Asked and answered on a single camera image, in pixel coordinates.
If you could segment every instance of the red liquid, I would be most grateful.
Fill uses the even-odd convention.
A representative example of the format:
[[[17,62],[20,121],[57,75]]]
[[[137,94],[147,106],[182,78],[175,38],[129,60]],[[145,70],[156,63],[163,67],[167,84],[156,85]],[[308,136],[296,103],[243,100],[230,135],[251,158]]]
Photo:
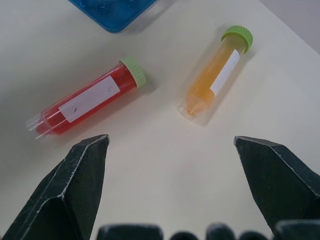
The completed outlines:
[[[68,122],[65,116],[60,112],[59,107],[64,105],[65,103],[69,102],[71,99],[75,98],[79,94],[83,93],[87,89],[91,88],[95,84],[99,83],[100,81],[104,80],[106,77],[111,76],[115,83],[117,84],[120,92],[113,95],[103,103],[99,104],[95,108],[91,109],[84,115],[80,116],[73,122]],[[90,115],[94,114],[99,109],[103,108],[104,106],[111,103],[113,100],[119,98],[124,93],[128,92],[129,90],[136,88],[137,84],[135,79],[131,75],[130,71],[127,67],[120,62],[118,66],[112,69],[110,72],[105,73],[104,75],[100,76],[98,79],[88,83],[81,89],[77,90],[76,92],[66,96],[65,98],[58,101],[56,104],[48,107],[41,113],[41,118],[38,121],[38,125],[36,127],[36,131],[38,134],[63,134],[68,131],[73,126],[77,125]]]

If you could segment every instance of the test tube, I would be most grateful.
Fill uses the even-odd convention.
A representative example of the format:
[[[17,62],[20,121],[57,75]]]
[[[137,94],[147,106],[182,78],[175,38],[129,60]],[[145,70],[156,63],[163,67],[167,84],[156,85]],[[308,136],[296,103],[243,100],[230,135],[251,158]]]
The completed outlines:
[[[27,122],[37,137],[61,135],[131,89],[146,83],[144,71],[133,57],[125,57],[109,72],[42,111]]]
[[[208,112],[216,96],[234,70],[240,57],[253,43],[253,36],[243,26],[231,26],[221,38],[220,48],[202,70],[179,106],[180,113],[197,122]]]

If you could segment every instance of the orange liquid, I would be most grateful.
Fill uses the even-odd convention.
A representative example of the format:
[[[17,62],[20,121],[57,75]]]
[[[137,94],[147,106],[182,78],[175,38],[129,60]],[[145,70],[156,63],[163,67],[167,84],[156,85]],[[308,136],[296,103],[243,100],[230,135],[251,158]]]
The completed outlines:
[[[246,48],[245,39],[237,34],[228,34],[223,39],[217,53],[203,69],[187,93],[186,112],[188,115],[196,117],[212,106],[216,96],[210,87],[234,50],[237,50],[241,56]]]

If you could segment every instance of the tabletop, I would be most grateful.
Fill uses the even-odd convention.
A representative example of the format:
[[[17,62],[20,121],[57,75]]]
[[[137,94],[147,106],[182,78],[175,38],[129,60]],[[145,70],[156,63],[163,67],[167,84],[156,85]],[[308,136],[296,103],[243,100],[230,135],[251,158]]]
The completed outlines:
[[[0,235],[71,146],[100,134],[110,146],[91,239],[110,223],[158,224],[166,239],[203,239],[217,222],[270,236],[234,136],[286,145],[320,174],[320,56],[258,0],[159,0],[118,34],[67,0],[6,1],[0,19]],[[231,25],[247,27],[253,46],[209,123],[191,123],[177,96]],[[52,142],[33,139],[29,118],[127,55],[145,69],[144,88]]]

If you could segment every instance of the orange liquid tube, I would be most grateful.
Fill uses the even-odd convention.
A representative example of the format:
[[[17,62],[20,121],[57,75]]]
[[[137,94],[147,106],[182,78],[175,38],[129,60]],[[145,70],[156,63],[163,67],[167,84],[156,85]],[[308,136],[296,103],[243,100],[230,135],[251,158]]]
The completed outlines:
[[[222,36],[221,45],[186,93],[180,107],[183,116],[197,122],[213,105],[240,57],[253,43],[251,33],[242,26],[232,26]]]

